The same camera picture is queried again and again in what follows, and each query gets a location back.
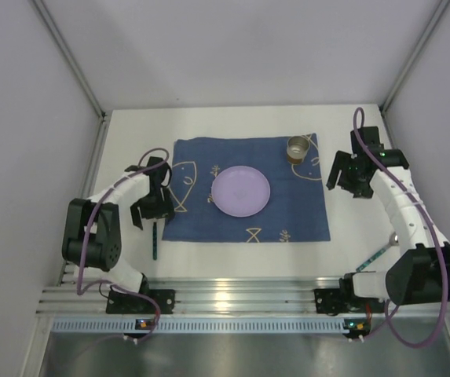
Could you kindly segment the teal-handled fork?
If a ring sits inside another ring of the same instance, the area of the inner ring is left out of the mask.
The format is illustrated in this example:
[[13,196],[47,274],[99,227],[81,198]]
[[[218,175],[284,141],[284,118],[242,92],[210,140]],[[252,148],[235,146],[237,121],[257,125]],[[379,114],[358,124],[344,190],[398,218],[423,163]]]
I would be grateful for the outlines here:
[[158,260],[158,224],[157,221],[152,223],[152,260]]

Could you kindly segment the metal cup with cork base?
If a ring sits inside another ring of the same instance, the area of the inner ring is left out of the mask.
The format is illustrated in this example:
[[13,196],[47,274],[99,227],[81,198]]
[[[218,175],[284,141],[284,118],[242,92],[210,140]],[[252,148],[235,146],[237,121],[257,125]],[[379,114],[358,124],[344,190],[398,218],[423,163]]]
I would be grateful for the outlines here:
[[287,161],[294,165],[302,163],[309,148],[310,141],[306,135],[290,137],[287,140]]

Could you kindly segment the blue fish-print cloth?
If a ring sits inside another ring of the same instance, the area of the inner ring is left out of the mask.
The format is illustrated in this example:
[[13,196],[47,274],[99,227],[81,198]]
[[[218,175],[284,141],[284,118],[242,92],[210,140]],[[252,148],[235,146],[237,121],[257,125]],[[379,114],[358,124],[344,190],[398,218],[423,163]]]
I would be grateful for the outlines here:
[[[287,159],[289,138],[196,137],[174,144],[170,194],[175,217],[163,240],[192,243],[329,241],[330,230],[315,134],[302,136],[308,152],[299,165]],[[251,167],[269,183],[266,205],[251,216],[220,209],[211,191],[232,167]]]

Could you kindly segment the purple bowl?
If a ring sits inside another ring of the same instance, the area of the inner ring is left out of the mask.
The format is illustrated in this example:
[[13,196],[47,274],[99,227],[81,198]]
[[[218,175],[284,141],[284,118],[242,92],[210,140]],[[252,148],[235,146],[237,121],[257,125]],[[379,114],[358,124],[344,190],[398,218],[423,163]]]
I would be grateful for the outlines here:
[[247,218],[261,212],[269,202],[271,188],[259,170],[234,166],[223,170],[210,191],[214,205],[234,218]]

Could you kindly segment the teal-handled spoon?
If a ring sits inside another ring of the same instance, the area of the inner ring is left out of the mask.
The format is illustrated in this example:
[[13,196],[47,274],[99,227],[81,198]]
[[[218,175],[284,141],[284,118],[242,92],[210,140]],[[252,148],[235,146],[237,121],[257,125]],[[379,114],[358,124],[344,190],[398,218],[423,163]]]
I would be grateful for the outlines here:
[[380,258],[382,255],[384,255],[391,247],[396,247],[398,245],[398,236],[395,232],[393,232],[388,242],[382,246],[379,250],[377,250],[373,255],[371,255],[369,258],[367,258],[364,262],[362,262],[357,268],[356,272],[360,273],[364,271],[372,262]]

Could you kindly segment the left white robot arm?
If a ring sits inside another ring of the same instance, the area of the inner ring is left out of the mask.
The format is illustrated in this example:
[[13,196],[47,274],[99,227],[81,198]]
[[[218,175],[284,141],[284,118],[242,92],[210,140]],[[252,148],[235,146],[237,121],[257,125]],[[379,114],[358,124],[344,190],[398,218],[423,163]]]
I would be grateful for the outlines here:
[[148,294],[147,278],[126,260],[135,246],[125,238],[129,231],[141,232],[143,220],[174,219],[171,178],[169,163],[152,156],[145,166],[127,167],[117,182],[98,194],[68,204],[61,254],[79,267],[79,293],[87,289],[82,281],[89,268],[101,271],[99,282],[115,291]]

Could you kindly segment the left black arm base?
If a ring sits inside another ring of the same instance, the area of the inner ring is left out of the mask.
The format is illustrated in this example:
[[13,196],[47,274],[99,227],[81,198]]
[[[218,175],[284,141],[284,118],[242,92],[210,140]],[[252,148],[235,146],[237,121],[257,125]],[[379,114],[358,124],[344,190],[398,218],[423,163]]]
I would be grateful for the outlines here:
[[[147,296],[158,305],[161,314],[173,313],[176,302],[175,290],[149,288]],[[111,289],[105,312],[107,314],[155,314],[155,306],[145,298]]]

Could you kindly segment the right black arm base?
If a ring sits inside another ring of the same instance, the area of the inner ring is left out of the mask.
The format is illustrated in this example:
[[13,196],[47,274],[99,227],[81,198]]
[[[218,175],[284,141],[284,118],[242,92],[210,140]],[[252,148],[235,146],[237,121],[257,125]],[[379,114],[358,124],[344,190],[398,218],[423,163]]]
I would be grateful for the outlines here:
[[353,292],[352,274],[338,280],[337,288],[317,288],[313,291],[316,312],[337,316],[343,313],[383,313],[384,304],[377,298],[361,298]]

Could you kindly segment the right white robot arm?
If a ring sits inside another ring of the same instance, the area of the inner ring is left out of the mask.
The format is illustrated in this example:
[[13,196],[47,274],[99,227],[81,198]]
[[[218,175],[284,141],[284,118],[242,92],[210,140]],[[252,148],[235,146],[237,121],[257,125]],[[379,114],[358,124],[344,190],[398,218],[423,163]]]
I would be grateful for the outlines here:
[[327,180],[358,199],[377,197],[398,238],[400,257],[385,271],[347,273],[349,295],[390,300],[397,306],[450,302],[450,242],[435,225],[399,149],[386,149],[375,126],[350,133],[352,151],[338,151]]

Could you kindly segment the aluminium mounting rail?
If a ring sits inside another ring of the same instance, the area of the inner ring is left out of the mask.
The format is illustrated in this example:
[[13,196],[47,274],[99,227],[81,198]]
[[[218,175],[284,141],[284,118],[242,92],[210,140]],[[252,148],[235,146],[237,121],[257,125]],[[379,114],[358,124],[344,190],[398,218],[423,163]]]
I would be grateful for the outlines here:
[[[37,305],[39,315],[99,315],[106,313],[106,298],[97,287],[76,294],[71,266],[64,267],[59,285],[45,287]],[[177,315],[311,315],[316,312],[314,291],[336,288],[336,277],[308,278],[150,278],[155,289],[175,290]]]

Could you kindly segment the right aluminium frame post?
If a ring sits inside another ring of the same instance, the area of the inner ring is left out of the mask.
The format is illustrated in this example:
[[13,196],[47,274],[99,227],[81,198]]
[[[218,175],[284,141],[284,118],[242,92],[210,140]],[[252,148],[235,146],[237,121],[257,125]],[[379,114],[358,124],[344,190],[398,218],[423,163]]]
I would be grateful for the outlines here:
[[418,64],[441,21],[445,18],[449,8],[450,0],[439,0],[435,2],[434,10],[429,15],[427,22],[423,26],[418,38],[415,40],[411,51],[406,56],[406,59],[395,77],[392,86],[388,90],[385,99],[379,105],[379,110],[382,116],[388,112],[397,95],[400,93],[402,86],[406,83],[408,76],[415,69],[415,66]]

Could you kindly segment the aluminium frame post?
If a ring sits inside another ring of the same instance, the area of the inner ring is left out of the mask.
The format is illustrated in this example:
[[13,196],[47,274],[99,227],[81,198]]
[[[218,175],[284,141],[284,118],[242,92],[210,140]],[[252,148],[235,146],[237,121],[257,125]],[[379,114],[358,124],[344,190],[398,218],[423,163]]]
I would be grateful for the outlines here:
[[103,119],[106,115],[106,112],[102,108],[99,100],[92,91],[92,88],[90,87],[90,84],[88,83],[88,80],[86,79],[86,76],[83,73],[79,62],[76,60],[73,52],[71,51],[71,48],[67,44],[67,41],[60,31],[57,22],[54,20],[54,17],[49,11],[46,3],[42,0],[30,0],[30,3],[45,25],[46,30],[49,32],[51,39],[57,46],[57,49],[59,50],[61,56],[64,58],[68,68],[75,78],[75,81],[77,82],[78,86],[88,100],[91,108],[93,109],[93,112],[98,118]]
[[392,86],[388,90],[385,99],[379,105],[379,110],[382,116],[388,112],[397,95],[400,93],[402,86],[406,83],[408,76],[415,69],[415,66],[418,64],[441,21],[445,18],[449,8],[450,0],[439,0],[435,2],[434,10],[429,15],[427,22],[423,26],[418,38],[415,40],[411,51],[406,56],[406,59],[395,77]]

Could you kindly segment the left aluminium frame post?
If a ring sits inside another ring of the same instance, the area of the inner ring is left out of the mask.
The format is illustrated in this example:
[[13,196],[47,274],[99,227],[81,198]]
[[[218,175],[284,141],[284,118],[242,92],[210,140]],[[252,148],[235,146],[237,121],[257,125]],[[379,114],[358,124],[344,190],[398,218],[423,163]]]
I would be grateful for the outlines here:
[[90,87],[90,84],[88,83],[88,80],[86,79],[86,76],[83,73],[79,62],[76,60],[73,52],[71,51],[71,48],[67,44],[67,41],[60,31],[57,22],[54,20],[54,17],[49,11],[46,3],[42,0],[30,0],[30,3],[45,25],[46,30],[49,32],[51,39],[57,46],[57,49],[59,50],[61,56],[64,58],[68,68],[75,78],[75,81],[77,82],[78,86],[88,100],[91,108],[93,109],[93,112],[98,118],[103,119],[106,115],[106,112],[102,108],[99,100],[92,91],[92,88]]

